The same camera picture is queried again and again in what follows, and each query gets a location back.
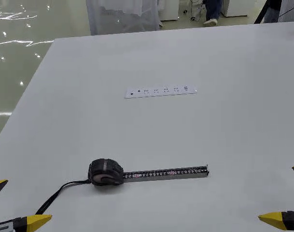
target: tape measure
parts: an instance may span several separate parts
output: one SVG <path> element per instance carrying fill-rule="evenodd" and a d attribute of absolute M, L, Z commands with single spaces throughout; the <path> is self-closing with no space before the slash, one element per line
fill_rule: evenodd
<path fill-rule="evenodd" d="M 201 178 L 208 174 L 208 166 L 124 172 L 112 159 L 97 159 L 89 166 L 88 179 L 96 186 L 104 186 L 124 182 Z"/>

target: measuring tape blade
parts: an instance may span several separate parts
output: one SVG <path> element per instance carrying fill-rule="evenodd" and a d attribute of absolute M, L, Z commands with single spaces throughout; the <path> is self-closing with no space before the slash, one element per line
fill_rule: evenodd
<path fill-rule="evenodd" d="M 208 166 L 125 172 L 124 182 L 189 179 L 207 177 Z"/>

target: cable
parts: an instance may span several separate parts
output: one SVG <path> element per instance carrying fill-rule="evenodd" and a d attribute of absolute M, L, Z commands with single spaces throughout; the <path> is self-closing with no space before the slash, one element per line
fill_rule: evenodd
<path fill-rule="evenodd" d="M 36 215 L 41 215 L 43 214 L 46 209 L 52 204 L 52 202 L 56 199 L 56 197 L 60 194 L 60 192 L 62 191 L 62 189 L 64 187 L 66 187 L 67 185 L 71 185 L 71 186 L 74 186 L 74 185 L 84 185 L 84 184 L 91 184 L 91 181 L 89 180 L 80 180 L 80 181 L 71 181 L 71 182 L 68 182 L 64 185 L 62 185 L 62 187 L 54 193 L 54 195 L 52 195 L 40 208 L 39 210 L 36 212 Z"/>
<path fill-rule="evenodd" d="M 294 7 L 292 8 L 292 9 L 290 9 L 290 10 L 288 10 L 287 12 L 285 12 L 285 13 L 283 13 L 283 14 L 281 14 L 278 18 L 280 18 L 280 17 L 282 17 L 283 15 L 285 15 L 285 14 L 287 14 L 287 13 L 289 13 L 290 11 L 292 11 L 294 9 Z"/>

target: power strip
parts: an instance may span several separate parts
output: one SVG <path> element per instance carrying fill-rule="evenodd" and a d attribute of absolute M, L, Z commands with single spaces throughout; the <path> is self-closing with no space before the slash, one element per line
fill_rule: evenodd
<path fill-rule="evenodd" d="M 154 88 L 129 88 L 125 98 L 147 98 L 168 95 L 194 94 L 197 90 L 193 86 L 164 86 Z"/>

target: white cabinet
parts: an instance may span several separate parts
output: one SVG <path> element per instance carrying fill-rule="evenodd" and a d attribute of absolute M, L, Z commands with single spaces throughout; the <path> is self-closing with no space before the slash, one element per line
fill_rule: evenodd
<path fill-rule="evenodd" d="M 179 0 L 165 0 L 164 4 L 164 10 L 159 11 L 160 20 L 177 20 L 179 16 Z"/>
<path fill-rule="evenodd" d="M 226 17 L 246 16 L 254 5 L 255 0 L 223 0 L 222 14 Z"/>

